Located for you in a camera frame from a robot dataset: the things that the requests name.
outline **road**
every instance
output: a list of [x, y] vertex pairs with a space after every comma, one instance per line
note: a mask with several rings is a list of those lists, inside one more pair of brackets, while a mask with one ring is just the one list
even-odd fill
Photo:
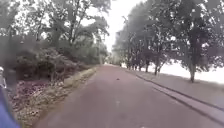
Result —
[[36, 128], [222, 128], [124, 69], [103, 66]]

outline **bush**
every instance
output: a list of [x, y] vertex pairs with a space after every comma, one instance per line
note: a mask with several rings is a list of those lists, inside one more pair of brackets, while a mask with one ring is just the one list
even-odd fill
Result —
[[63, 79], [78, 69], [77, 65], [55, 49], [19, 54], [15, 71], [19, 79]]

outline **foliage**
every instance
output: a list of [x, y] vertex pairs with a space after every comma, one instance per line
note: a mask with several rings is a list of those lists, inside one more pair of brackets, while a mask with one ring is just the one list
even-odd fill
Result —
[[223, 66], [223, 1], [147, 0], [136, 5], [118, 32], [114, 52], [128, 67], [154, 64], [155, 75], [171, 59], [196, 71]]

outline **branch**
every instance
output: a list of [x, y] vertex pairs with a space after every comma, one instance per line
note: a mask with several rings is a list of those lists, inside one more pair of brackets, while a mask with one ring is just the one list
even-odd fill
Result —
[[72, 39], [72, 42], [74, 42], [74, 41], [76, 40], [76, 38], [77, 38], [77, 35], [78, 35], [78, 34], [77, 34], [77, 31], [78, 31], [78, 29], [79, 29], [79, 27], [80, 27], [81, 21], [83, 20], [85, 14], [86, 14], [86, 10], [89, 8], [89, 6], [90, 6], [90, 5], [87, 5], [87, 6], [84, 8], [83, 15], [80, 17], [80, 20], [79, 20], [79, 22], [78, 22], [78, 24], [77, 24], [77, 26], [76, 26], [76, 29], [75, 29], [75, 32], [74, 32], [74, 37], [73, 37], [73, 39]]

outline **blue object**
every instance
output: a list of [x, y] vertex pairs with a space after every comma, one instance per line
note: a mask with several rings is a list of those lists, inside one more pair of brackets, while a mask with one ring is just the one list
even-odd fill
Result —
[[2, 87], [0, 87], [0, 128], [20, 128], [10, 112]]

